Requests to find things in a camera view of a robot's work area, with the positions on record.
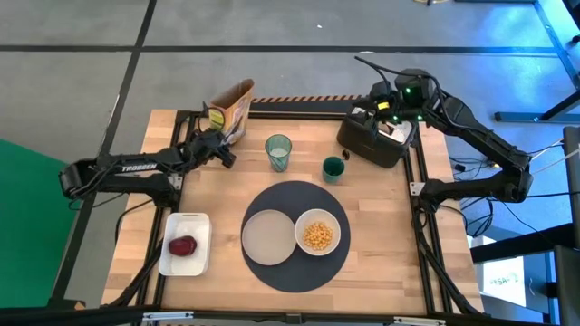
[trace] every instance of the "black round placemat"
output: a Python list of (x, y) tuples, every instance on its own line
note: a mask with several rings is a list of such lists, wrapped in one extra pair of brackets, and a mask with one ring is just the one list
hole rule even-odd
[(324, 209), (338, 220), (341, 241), (336, 249), (324, 256), (312, 256), (297, 244), (288, 259), (274, 266), (264, 266), (251, 260), (242, 246), (247, 266), (260, 281), (284, 292), (306, 292), (332, 280), (343, 267), (351, 245), (351, 228), (338, 200), (317, 185), (287, 181), (262, 191), (247, 208), (242, 230), (250, 217), (265, 209), (279, 210), (295, 223), (303, 212), (313, 208)]

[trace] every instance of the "cardboard box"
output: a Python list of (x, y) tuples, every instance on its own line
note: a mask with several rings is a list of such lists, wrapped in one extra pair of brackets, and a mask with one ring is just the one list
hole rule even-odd
[(246, 121), (252, 103), (253, 89), (254, 81), (246, 79), (210, 102), (209, 127), (221, 130), (227, 144), (234, 144), (246, 134)]

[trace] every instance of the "round placemat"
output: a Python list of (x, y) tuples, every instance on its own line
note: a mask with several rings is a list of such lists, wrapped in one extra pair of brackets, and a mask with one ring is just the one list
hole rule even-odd
[(257, 212), (242, 230), (242, 247), (258, 264), (280, 264), (296, 247), (294, 223), (286, 214), (274, 209)]
[(279, 291), (307, 292), (326, 284), (341, 270), (351, 245), (351, 229), (338, 200), (317, 185), (287, 181), (269, 187), (248, 207), (240, 231), (250, 217), (266, 209), (280, 211), (296, 222), (303, 212), (313, 208), (326, 210), (338, 220), (341, 241), (336, 249), (324, 256), (312, 256), (296, 246), (282, 263), (264, 266), (254, 262), (242, 247), (247, 266), (260, 281)]

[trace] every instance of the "white cable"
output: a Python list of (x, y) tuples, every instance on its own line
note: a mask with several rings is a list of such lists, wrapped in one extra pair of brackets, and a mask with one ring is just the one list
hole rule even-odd
[(538, 158), (540, 155), (546, 153), (548, 150), (552, 149), (553, 146), (559, 144), (562, 140), (564, 140), (564, 139), (558, 139), (554, 144), (546, 147), (544, 150), (542, 150), (541, 152), (537, 153), (534, 157), (532, 157), (532, 159), (530, 159), (530, 161), (533, 161), (534, 159)]
[(539, 172), (542, 172), (542, 171), (544, 171), (545, 169), (551, 168), (551, 167), (553, 167), (554, 165), (556, 165), (556, 164), (560, 163), (561, 161), (563, 161), (563, 160), (567, 160), (567, 159), (571, 158), (572, 156), (574, 156), (574, 155), (578, 154), (578, 152), (580, 152), (580, 147), (579, 147), (577, 150), (573, 151), (572, 153), (570, 153), (570, 154), (566, 155), (564, 158), (561, 158), (561, 159), (557, 160), (556, 162), (554, 162), (554, 163), (550, 164), (549, 166), (547, 166), (547, 167), (543, 167), (543, 168), (539, 169), (538, 171), (536, 171), (536, 172), (534, 172), (534, 173), (532, 173), (532, 174), (533, 174), (533, 175), (535, 175), (535, 174), (537, 174), (537, 173), (539, 173)]

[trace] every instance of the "black container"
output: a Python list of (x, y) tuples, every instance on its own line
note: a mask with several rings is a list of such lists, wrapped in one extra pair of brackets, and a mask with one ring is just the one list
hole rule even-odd
[(338, 143), (383, 168), (394, 167), (409, 150), (417, 132), (417, 122), (411, 122), (411, 133), (401, 144), (379, 133), (376, 123), (358, 118), (360, 116), (352, 114), (344, 117), (336, 136)]

